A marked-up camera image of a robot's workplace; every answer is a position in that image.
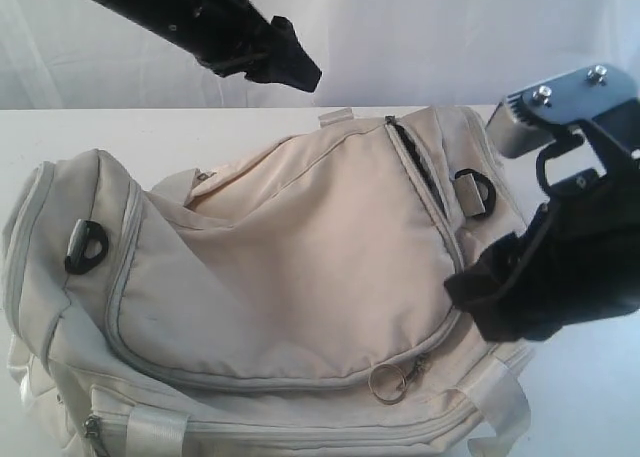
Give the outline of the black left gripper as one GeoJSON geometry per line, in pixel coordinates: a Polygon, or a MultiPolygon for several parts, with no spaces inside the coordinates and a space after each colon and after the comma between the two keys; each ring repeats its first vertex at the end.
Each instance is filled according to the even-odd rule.
{"type": "Polygon", "coordinates": [[[164,39],[216,75],[316,91],[321,70],[286,17],[268,24],[250,0],[168,0],[165,11],[164,39]]]}

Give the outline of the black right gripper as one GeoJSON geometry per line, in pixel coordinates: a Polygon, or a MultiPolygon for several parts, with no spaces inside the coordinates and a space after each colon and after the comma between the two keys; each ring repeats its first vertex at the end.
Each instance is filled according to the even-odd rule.
{"type": "Polygon", "coordinates": [[[444,283],[488,342],[543,341],[639,309],[639,163],[599,124],[580,127],[604,175],[552,186],[524,235],[498,239],[444,283]]]}

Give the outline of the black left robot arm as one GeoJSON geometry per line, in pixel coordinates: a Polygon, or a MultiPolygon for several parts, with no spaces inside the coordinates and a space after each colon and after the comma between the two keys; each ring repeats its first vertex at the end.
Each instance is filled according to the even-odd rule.
{"type": "Polygon", "coordinates": [[[220,78],[313,93],[322,71],[293,23],[266,19],[251,0],[91,0],[191,54],[220,78]]]}

